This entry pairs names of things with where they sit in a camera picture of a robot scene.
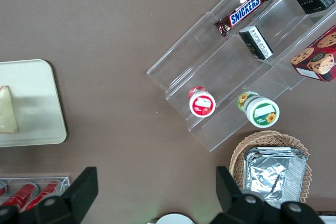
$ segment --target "clear plastic tray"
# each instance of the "clear plastic tray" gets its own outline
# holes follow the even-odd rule
[[[270,0],[221,36],[214,23],[238,6],[240,0],[222,0],[148,71],[209,151],[248,122],[237,108],[238,96],[253,90],[274,100],[294,88],[304,77],[290,59],[336,24],[336,4],[306,15],[296,0]],[[237,35],[249,25],[258,26],[274,51],[265,61],[256,60]],[[187,96],[195,86],[204,86],[216,100],[216,111],[208,118],[189,110]]]
[[[35,183],[41,192],[52,180],[61,181],[60,193],[65,192],[70,186],[69,177],[0,178],[0,181],[7,185],[7,192],[0,196],[0,205],[26,183]]]

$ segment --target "soda can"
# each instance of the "soda can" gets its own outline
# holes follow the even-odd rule
[[[34,199],[38,194],[38,187],[35,183],[26,183],[15,194],[10,196],[2,206],[16,206],[18,211],[22,210],[27,202]]]
[[[28,211],[35,207],[41,200],[43,200],[45,197],[47,197],[50,194],[56,194],[59,193],[61,190],[62,182],[59,180],[52,180],[44,189],[42,192],[37,195],[35,199],[33,199],[25,208],[25,211]]]
[[[0,196],[7,192],[7,185],[5,182],[0,180]]]

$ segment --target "cookie box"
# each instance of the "cookie box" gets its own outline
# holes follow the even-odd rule
[[[290,60],[302,76],[331,81],[336,77],[336,25]]]

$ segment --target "wicker basket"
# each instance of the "wicker basket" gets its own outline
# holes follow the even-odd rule
[[[235,179],[240,188],[243,187],[244,176],[244,153],[251,147],[297,147],[302,150],[305,156],[309,156],[308,150],[300,143],[296,138],[284,135],[276,131],[260,131],[246,137],[240,142],[237,148],[234,150],[231,162],[230,173]],[[311,168],[306,165],[305,175],[303,177],[302,190],[300,195],[300,202],[305,203],[308,197],[309,186],[311,182]]]

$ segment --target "white cutting board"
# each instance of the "white cutting board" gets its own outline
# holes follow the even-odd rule
[[[67,136],[53,70],[44,60],[0,62],[0,86],[9,86],[18,133],[0,133],[0,147],[59,144]]]

